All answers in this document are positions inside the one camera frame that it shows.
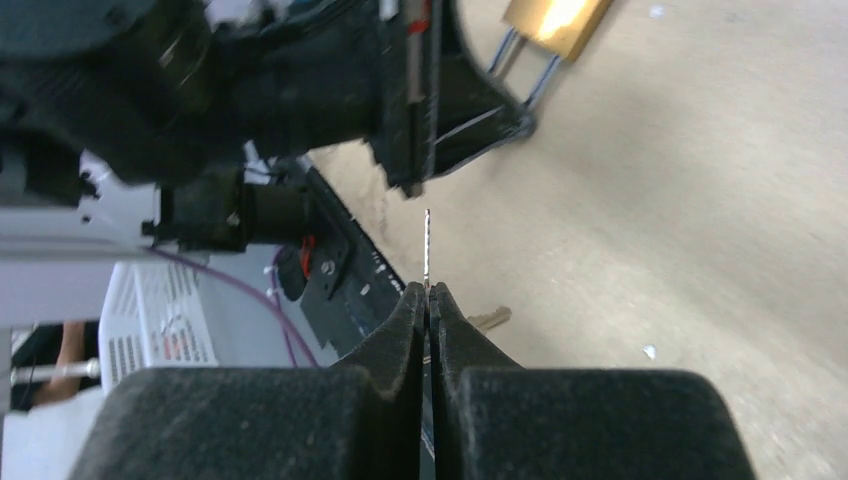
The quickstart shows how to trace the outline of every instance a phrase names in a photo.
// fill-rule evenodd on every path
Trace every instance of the drill bit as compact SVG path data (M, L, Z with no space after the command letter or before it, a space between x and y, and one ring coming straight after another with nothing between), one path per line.
M430 293L430 209L424 210L424 290Z

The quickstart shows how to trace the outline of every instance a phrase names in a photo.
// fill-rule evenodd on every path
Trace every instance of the beige floor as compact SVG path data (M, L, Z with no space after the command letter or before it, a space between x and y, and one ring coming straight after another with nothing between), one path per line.
M507 0L461 3L485 63ZM511 308L490 337L522 364L700 372L761 478L848 478L848 2L659 3L618 0L536 136L423 199L359 145L316 160L406 279L431 208L434 279Z

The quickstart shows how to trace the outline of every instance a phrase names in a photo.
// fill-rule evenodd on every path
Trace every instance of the white spot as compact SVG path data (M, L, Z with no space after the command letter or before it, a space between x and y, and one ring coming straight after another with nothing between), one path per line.
M645 352L645 355L647 355L651 360L656 360L657 347L653 345L645 345L645 348L643 348L642 351Z

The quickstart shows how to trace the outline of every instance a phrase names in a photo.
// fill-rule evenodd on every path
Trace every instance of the brass block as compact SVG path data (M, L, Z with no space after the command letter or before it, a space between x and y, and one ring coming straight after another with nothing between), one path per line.
M574 62L612 0L512 0L504 21L522 36Z

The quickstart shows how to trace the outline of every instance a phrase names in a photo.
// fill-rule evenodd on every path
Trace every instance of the yellow box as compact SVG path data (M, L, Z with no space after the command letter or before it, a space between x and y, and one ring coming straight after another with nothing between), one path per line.
M504 21L521 35L573 62L612 0L512 0Z

